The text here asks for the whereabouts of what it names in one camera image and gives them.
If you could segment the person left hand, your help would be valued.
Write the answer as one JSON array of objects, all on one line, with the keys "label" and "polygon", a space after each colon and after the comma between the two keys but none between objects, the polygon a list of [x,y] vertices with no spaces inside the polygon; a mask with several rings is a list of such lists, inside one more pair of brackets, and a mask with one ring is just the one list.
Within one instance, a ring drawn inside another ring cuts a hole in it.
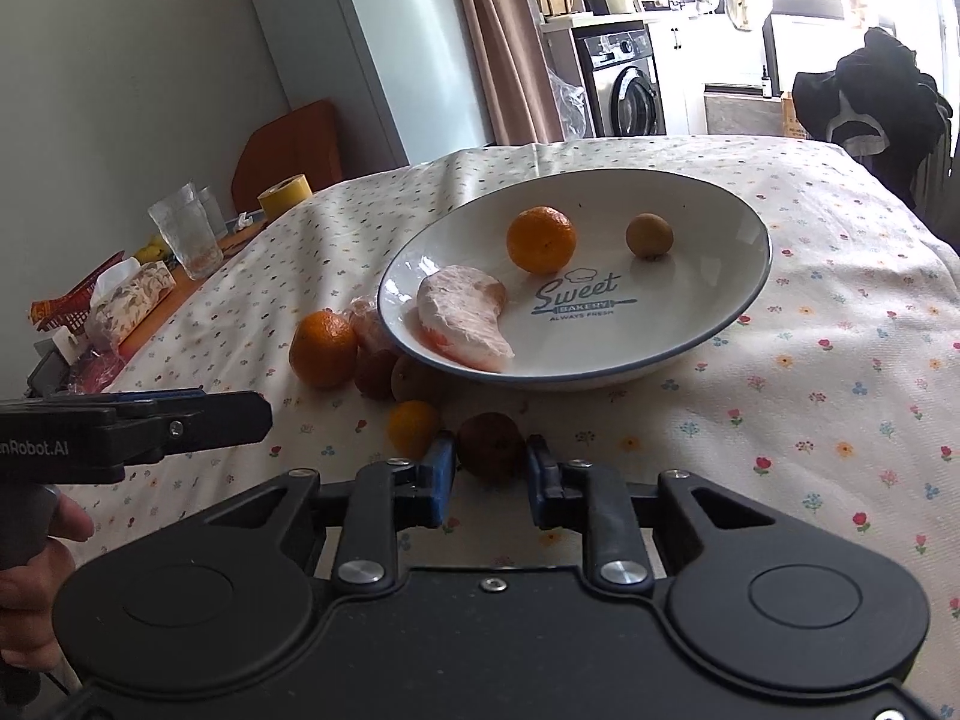
[{"label": "person left hand", "polygon": [[26,566],[2,572],[2,660],[12,667],[50,671],[62,660],[52,629],[52,606],[75,571],[67,541],[83,543],[94,533],[91,517],[75,500],[59,497],[44,549]]}]

